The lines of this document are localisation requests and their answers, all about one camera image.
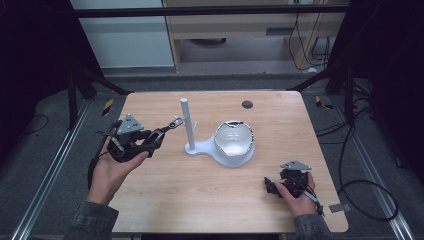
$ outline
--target sleeve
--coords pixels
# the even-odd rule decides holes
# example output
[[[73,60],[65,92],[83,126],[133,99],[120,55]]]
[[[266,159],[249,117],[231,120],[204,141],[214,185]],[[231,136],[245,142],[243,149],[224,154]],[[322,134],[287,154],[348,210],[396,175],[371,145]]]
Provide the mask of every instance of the sleeve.
[[[306,214],[294,218],[296,236],[299,240],[333,239],[324,218],[318,214]]]
[[[118,214],[108,206],[83,201],[63,239],[111,239]]]

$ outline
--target white stand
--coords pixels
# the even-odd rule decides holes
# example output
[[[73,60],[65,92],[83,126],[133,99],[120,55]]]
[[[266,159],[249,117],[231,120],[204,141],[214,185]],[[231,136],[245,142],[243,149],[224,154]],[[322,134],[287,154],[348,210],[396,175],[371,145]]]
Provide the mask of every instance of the white stand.
[[[188,143],[184,149],[189,156],[209,155],[219,164],[229,168],[241,167],[252,159],[255,153],[255,144],[251,147],[250,151],[244,156],[239,156],[235,159],[220,154],[219,149],[215,145],[214,135],[204,142],[196,142],[194,140],[194,128],[191,125],[190,111],[188,108],[188,101],[186,98],[181,98],[181,107],[184,115],[184,125],[187,130]]]

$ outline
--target white bowl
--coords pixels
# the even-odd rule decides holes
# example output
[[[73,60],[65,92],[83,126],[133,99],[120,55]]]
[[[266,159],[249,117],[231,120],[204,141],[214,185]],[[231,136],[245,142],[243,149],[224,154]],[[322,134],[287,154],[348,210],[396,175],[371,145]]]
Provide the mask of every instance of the white bowl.
[[[244,122],[232,120],[219,125],[214,140],[218,152],[227,158],[239,159],[252,150],[253,131]]]

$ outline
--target wall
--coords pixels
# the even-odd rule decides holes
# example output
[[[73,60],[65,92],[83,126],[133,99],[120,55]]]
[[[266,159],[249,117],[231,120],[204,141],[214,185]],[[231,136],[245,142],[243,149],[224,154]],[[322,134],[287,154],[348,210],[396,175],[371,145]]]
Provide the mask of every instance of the wall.
[[[160,0],[71,0],[71,3],[74,9],[162,7]],[[86,18],[80,22],[103,71],[174,67],[164,17]]]

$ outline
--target wooden tabletop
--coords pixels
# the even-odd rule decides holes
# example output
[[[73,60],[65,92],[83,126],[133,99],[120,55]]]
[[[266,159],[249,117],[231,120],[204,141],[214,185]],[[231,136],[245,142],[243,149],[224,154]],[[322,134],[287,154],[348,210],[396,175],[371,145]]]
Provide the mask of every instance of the wooden tabletop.
[[[293,159],[312,167],[330,230],[347,230],[344,213],[328,208],[340,201],[300,93],[132,93],[121,119],[131,113],[145,129],[164,127],[174,115],[183,117],[181,98],[188,99],[192,122],[198,122],[196,141],[210,138],[224,121],[241,120],[253,130],[255,154],[240,168],[226,168],[207,155],[188,156],[185,127],[170,130],[161,148],[126,178],[111,202],[120,212],[114,232],[294,232],[284,199],[267,193],[264,185],[264,177],[280,180],[280,164]],[[245,109],[245,100],[253,107]]]

